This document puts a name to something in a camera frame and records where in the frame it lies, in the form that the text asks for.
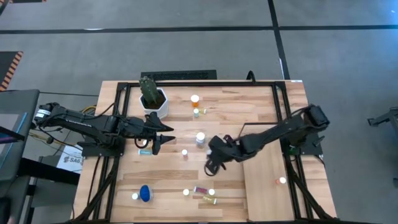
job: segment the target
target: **cactus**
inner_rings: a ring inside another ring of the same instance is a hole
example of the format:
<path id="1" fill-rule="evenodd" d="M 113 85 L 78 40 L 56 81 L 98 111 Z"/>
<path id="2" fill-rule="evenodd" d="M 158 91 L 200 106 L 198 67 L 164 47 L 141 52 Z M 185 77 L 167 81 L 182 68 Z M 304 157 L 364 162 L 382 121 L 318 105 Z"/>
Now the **cactus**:
<path id="1" fill-rule="evenodd" d="M 160 103 L 159 102 L 160 93 L 157 91 L 156 84 L 152 79 L 150 79 L 148 77 L 142 77 L 139 80 L 139 85 L 140 85 L 141 93 L 142 93 L 145 101 L 148 104 Z"/>

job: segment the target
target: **white pot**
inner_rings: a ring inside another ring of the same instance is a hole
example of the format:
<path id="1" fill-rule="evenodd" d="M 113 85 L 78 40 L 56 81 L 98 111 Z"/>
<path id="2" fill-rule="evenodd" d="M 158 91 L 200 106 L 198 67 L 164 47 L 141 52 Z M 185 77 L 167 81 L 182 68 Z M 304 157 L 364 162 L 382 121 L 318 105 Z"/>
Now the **white pot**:
<path id="1" fill-rule="evenodd" d="M 164 101 L 164 103 L 162 104 L 162 106 L 157 109 L 157 110 L 152 110 L 152 109 L 147 109 L 145 108 L 145 106 L 142 104 L 143 99 L 143 95 L 141 95 L 139 97 L 139 102 L 141 103 L 142 109 L 144 109 L 145 114 L 150 114 L 152 112 L 156 112 L 157 113 L 157 117 L 159 119 L 165 118 L 167 116 L 167 113 L 169 112 L 169 99 L 167 98 L 166 93 L 163 91 L 162 88 L 157 88 L 158 90 L 162 91 L 164 98 L 166 99 Z"/>

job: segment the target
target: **white cylinder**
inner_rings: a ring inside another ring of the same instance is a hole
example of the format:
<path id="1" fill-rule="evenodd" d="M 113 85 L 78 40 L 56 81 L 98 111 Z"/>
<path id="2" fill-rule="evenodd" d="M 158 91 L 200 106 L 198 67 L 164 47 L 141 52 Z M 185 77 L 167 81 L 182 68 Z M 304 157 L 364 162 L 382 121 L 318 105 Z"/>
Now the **white cylinder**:
<path id="1" fill-rule="evenodd" d="M 182 153 L 182 156 L 183 156 L 184 158 L 187 158 L 187 157 L 188 157 L 188 150 L 183 149 L 183 150 L 181 151 L 181 153 Z"/>
<path id="2" fill-rule="evenodd" d="M 209 195 L 213 196 L 216 193 L 216 191 L 214 189 L 209 189 L 208 193 Z"/>
<path id="3" fill-rule="evenodd" d="M 185 196 L 188 196 L 188 195 L 189 195 L 189 190 L 188 190 L 188 189 L 184 189 L 184 190 L 182 191 L 182 193 L 183 193 Z"/>
<path id="4" fill-rule="evenodd" d="M 286 184 L 286 178 L 285 178 L 285 177 L 279 178 L 279 182 L 280 182 L 281 184 Z"/>
<path id="5" fill-rule="evenodd" d="M 194 117 L 199 117 L 199 110 L 197 108 L 193 109 L 193 116 Z"/>
<path id="6" fill-rule="evenodd" d="M 138 195 L 137 193 L 133 193 L 133 194 L 131 195 L 131 198 L 132 198 L 133 200 L 138 200 L 138 199 L 139 199 L 139 195 Z"/>
<path id="7" fill-rule="evenodd" d="M 198 133 L 197 134 L 197 144 L 202 145 L 203 143 L 205 143 L 205 133 Z"/>
<path id="8" fill-rule="evenodd" d="M 191 101 L 192 101 L 192 103 L 198 103 L 199 102 L 199 96 L 198 95 L 192 95 L 191 96 Z"/>

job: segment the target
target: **black floor stripe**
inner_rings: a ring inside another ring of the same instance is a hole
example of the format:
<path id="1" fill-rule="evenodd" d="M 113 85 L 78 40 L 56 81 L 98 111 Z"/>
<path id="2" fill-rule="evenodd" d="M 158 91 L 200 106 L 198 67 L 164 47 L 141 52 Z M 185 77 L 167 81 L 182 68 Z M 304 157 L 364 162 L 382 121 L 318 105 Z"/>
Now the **black floor stripe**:
<path id="1" fill-rule="evenodd" d="M 398 29 L 398 25 L 363 25 L 363 26 L 281 26 L 279 30 L 380 30 Z"/>
<path id="2" fill-rule="evenodd" d="M 276 46 L 278 48 L 280 64 L 282 67 L 282 75 L 285 80 L 290 80 L 289 69 L 287 68 L 284 45 L 282 43 L 282 37 L 280 36 L 278 20 L 276 17 L 274 1 L 268 0 L 268 5 L 269 5 L 269 12 L 271 14 L 271 19 L 272 19 L 272 27 L 274 28 L 275 41 L 276 41 Z"/>
<path id="3" fill-rule="evenodd" d="M 52 29 L 52 30 L 0 30 L 0 34 L 106 34 L 135 32 L 195 32 L 195 31 L 260 31 L 272 30 L 271 26 L 219 26 L 219 27 L 158 27 L 115 29 Z"/>

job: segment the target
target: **potted plant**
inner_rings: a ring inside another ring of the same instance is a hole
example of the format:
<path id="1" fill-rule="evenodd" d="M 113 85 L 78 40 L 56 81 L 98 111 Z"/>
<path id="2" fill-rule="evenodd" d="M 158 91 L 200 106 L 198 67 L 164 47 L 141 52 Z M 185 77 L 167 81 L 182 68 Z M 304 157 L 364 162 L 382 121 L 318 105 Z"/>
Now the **potted plant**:
<path id="1" fill-rule="evenodd" d="M 139 85 L 142 93 L 139 101 L 145 114 L 156 112 L 159 119 L 166 117 L 169 112 L 169 100 L 163 89 L 157 88 L 155 82 L 148 77 L 142 77 Z"/>

